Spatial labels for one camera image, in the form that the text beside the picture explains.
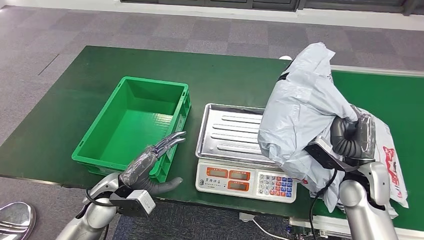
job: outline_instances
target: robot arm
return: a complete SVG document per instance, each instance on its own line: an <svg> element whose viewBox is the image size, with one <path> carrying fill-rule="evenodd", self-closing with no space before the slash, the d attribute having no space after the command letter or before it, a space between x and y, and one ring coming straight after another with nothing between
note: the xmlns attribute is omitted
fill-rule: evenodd
<svg viewBox="0 0 424 240"><path fill-rule="evenodd" d="M397 240L385 207L390 200L389 173L383 163L374 159L373 117L361 114L358 122L350 124L354 127L349 128L348 122L336 117L331 126L333 147L317 137L305 150L324 168L346 172L339 198L353 240Z"/></svg>
<svg viewBox="0 0 424 240"><path fill-rule="evenodd" d="M152 195L175 189L183 179L154 183L149 172L158 158L173 146L185 141L185 131L175 132L154 146L149 146L127 169L111 173L86 191L84 207L62 230L56 240L98 240L116 213L131 217L146 217L155 208Z"/></svg>

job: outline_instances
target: green storage bin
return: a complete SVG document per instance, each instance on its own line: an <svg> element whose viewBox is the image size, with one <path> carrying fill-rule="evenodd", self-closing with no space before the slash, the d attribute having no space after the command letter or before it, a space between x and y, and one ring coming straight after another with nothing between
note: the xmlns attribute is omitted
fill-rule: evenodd
<svg viewBox="0 0 424 240"><path fill-rule="evenodd" d="M125 76L72 154L94 174L122 172L146 146L181 131L191 106L184 83ZM177 146L164 154L150 178L167 179Z"/></svg>

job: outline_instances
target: green table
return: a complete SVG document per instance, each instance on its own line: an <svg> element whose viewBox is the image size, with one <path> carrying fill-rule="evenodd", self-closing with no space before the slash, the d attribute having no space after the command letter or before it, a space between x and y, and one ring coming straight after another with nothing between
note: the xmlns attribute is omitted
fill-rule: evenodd
<svg viewBox="0 0 424 240"><path fill-rule="evenodd" d="M168 179L182 177L176 190L160 195L190 204L308 218L309 193L299 187L292 204L198 192L195 188L197 144L207 103L265 107L276 79L288 61L196 53L87 46L0 147L0 175L90 188L102 177L71 159L75 147L123 76L187 83L192 108L184 129L187 140L177 148ZM390 127L408 188L409 209L394 203L398 228L424 231L420 176L420 96L422 77L334 71L334 82L353 104L383 119ZM329 214L322 202L315 213Z"/></svg>

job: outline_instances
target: gray plastic bag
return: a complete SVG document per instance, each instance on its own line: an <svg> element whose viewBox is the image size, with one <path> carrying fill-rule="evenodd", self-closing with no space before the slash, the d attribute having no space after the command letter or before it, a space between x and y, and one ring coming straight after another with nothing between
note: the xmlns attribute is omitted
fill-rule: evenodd
<svg viewBox="0 0 424 240"><path fill-rule="evenodd" d="M323 168L304 148L318 135L330 142L330 126L335 116L358 120L333 84L330 59L334 54L319 42L297 55L275 84L257 138L262 154L312 193L326 185L334 170ZM322 197L330 212L339 200L343 177L344 172L339 171Z"/></svg>

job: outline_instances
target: digital scale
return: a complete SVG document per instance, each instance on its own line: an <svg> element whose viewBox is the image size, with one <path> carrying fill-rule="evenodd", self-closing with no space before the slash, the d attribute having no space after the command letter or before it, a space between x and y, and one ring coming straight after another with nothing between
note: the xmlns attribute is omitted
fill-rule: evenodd
<svg viewBox="0 0 424 240"><path fill-rule="evenodd" d="M297 183L258 144L264 109L207 104L196 147L200 192L292 203Z"/></svg>

